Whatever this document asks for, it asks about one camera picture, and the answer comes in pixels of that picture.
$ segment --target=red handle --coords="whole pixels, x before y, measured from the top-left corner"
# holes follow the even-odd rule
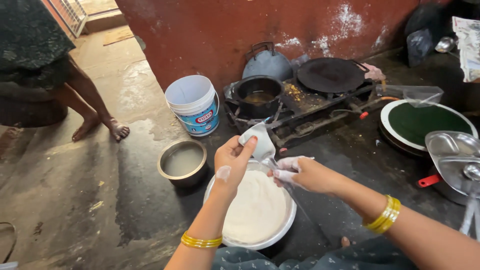
[[[442,177],[437,173],[432,176],[418,180],[417,184],[419,187],[427,187],[438,183],[441,179]]]

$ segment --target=white flour dough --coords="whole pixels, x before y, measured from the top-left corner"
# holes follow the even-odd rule
[[[264,240],[278,230],[286,208],[282,188],[264,172],[246,171],[228,208],[222,233],[241,242]]]

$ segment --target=bare foot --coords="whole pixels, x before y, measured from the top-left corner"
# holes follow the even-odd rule
[[[120,141],[128,136],[130,128],[117,121],[117,119],[111,117],[102,121],[105,126],[110,130],[110,134],[115,140]]]
[[[92,112],[91,114],[84,117],[84,123],[73,133],[72,141],[78,142],[79,140],[83,139],[85,135],[94,127],[100,124],[100,119],[96,112]]]
[[[342,237],[342,240],[340,241],[342,247],[350,246],[350,240],[346,238],[345,236]]]

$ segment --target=hand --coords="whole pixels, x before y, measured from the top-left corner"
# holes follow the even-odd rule
[[[258,138],[252,136],[243,147],[239,143],[240,136],[234,136],[215,153],[215,184],[212,190],[237,194],[237,188],[247,170],[248,160],[257,146]]]
[[[277,163],[280,170],[269,171],[267,175],[274,176],[278,186],[282,186],[281,181],[284,181],[308,191],[335,195],[338,184],[345,178],[312,158],[304,156],[284,158]]]

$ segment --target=gas stove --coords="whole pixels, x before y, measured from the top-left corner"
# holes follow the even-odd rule
[[[227,98],[236,83],[224,88]],[[296,78],[283,82],[285,92],[280,97],[280,106],[274,115],[263,119],[245,116],[233,102],[225,102],[224,108],[231,125],[241,133],[253,125],[265,122],[270,138],[278,148],[291,147],[301,143],[298,138],[306,137],[321,127],[336,122],[350,114],[363,119],[368,113],[363,110],[378,103],[376,83],[365,79],[352,90],[342,93],[312,91]]]

